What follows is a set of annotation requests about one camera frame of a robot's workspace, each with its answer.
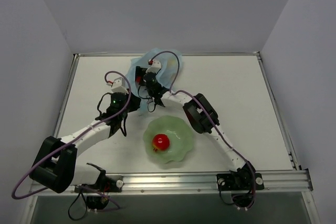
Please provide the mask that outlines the light blue plastic bag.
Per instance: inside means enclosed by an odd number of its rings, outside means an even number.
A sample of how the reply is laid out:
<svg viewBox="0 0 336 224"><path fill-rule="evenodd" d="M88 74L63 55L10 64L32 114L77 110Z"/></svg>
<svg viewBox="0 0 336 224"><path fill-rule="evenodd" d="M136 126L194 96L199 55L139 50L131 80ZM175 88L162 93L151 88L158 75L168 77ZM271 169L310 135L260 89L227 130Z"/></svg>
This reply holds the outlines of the light blue plastic bag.
<svg viewBox="0 0 336 224"><path fill-rule="evenodd" d="M132 93L138 97L138 84L135 83L135 69L137 66L141 68L148 68L148 62L158 53L162 52L163 49L154 48L147 53L145 53L141 57L137 57L131 60L131 64L129 70L126 74L126 78L129 80L131 84ZM174 49L169 49L169 51L173 52L177 55L176 57L169 52L162 53L158 55L154 60L157 60L161 63L161 70L157 74L158 83L166 88L170 88L171 84L174 82L174 78L177 72L182 68L182 54Z"/></svg>

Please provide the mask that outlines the red fake pomegranate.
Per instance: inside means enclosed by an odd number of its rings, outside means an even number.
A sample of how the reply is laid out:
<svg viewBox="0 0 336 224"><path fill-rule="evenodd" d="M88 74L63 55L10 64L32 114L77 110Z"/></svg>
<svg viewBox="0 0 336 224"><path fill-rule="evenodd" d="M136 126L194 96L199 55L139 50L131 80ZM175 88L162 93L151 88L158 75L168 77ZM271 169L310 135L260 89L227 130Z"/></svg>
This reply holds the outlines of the red fake pomegranate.
<svg viewBox="0 0 336 224"><path fill-rule="evenodd" d="M170 139L166 134L155 135L151 141L151 144L152 150L154 152L166 151L171 145Z"/></svg>

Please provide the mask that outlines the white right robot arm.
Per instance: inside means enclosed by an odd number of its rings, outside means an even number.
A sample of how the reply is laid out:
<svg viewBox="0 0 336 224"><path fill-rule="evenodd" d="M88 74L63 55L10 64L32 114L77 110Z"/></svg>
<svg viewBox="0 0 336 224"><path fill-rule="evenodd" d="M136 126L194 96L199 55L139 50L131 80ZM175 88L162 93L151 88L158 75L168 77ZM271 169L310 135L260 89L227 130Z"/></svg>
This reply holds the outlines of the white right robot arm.
<svg viewBox="0 0 336 224"><path fill-rule="evenodd" d="M218 113L201 93L191 95L185 90L173 91L159 83L157 73L152 67L135 68L135 83L144 87L156 105L182 108L192 129L208 135L224 156L226 165L233 173L236 187L244 189L255 179L255 169L239 151L237 151L220 126Z"/></svg>

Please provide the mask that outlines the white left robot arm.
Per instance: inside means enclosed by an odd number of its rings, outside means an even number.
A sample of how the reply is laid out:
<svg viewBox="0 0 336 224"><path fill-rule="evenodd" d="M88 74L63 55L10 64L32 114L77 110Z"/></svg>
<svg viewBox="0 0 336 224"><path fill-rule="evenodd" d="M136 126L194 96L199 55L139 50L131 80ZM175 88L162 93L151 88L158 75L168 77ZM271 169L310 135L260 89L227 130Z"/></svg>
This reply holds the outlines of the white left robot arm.
<svg viewBox="0 0 336 224"><path fill-rule="evenodd" d="M44 139L33 162L30 179L56 193L69 186L88 186L94 192L103 191L112 183L106 171L98 165L78 165L77 158L97 143L107 140L117 131L126 135L128 114L140 108L141 99L133 93L110 93L110 105L89 125L61 138Z"/></svg>

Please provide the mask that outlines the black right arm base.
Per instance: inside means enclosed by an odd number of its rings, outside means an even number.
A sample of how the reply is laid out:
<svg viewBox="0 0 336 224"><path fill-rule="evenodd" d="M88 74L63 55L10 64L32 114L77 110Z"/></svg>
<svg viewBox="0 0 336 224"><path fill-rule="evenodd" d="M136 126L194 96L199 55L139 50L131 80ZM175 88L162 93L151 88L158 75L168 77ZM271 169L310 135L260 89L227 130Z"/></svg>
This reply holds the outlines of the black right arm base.
<svg viewBox="0 0 336 224"><path fill-rule="evenodd" d="M216 178L219 198L222 203L245 211L254 205L256 191L265 189L264 180L260 173L256 173L254 177L248 173L245 175L225 173L217 174ZM230 202L224 200L223 192L230 192Z"/></svg>

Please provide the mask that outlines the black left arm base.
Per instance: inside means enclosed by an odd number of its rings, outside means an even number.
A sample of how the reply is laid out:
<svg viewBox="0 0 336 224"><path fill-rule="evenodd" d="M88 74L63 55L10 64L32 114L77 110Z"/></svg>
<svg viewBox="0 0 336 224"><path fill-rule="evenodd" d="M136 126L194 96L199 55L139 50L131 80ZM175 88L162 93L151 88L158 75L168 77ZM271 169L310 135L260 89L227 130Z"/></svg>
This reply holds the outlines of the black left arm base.
<svg viewBox="0 0 336 224"><path fill-rule="evenodd" d="M121 210L122 207L108 196L109 192L121 192L122 178L107 176L105 169L93 163L76 168L71 182L75 190L83 197L88 211L95 213Z"/></svg>

